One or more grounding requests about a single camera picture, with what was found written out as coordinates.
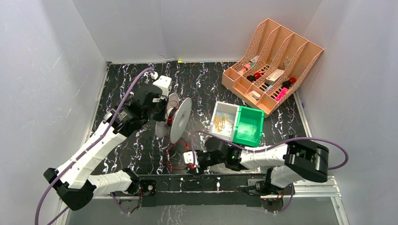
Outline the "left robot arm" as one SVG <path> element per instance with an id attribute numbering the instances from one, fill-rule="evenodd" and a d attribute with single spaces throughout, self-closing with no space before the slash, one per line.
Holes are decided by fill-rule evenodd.
<path id="1" fill-rule="evenodd" d="M 76 211 L 94 197 L 114 192 L 135 195 L 141 178 L 129 168 L 105 175 L 92 175 L 108 153 L 124 142 L 149 120 L 165 122 L 169 97 L 148 92 L 144 100 L 125 99 L 109 111 L 87 142 L 64 164 L 48 168 L 44 178 L 69 209 Z"/>

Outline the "white perforated cable spool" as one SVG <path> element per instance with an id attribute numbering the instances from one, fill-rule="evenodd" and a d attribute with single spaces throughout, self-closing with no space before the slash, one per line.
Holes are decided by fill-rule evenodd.
<path id="1" fill-rule="evenodd" d="M 178 94 L 170 94 L 166 106 L 166 121 L 156 122 L 156 136 L 162 138 L 169 135 L 170 141 L 176 143 L 182 137 L 187 126 L 191 108 L 192 100 L 190 97 L 180 103 Z"/>

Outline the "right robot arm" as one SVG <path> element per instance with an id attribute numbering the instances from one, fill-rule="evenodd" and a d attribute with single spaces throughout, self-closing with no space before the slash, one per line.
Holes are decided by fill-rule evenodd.
<path id="1" fill-rule="evenodd" d="M 192 174 L 224 164 L 233 171 L 267 167 L 266 178 L 251 189 L 277 194 L 299 180 L 324 183 L 328 180 L 329 149 L 308 138 L 291 138 L 275 146 L 243 147 L 217 136 L 205 142 L 205 151 L 191 150 L 183 154 Z"/>

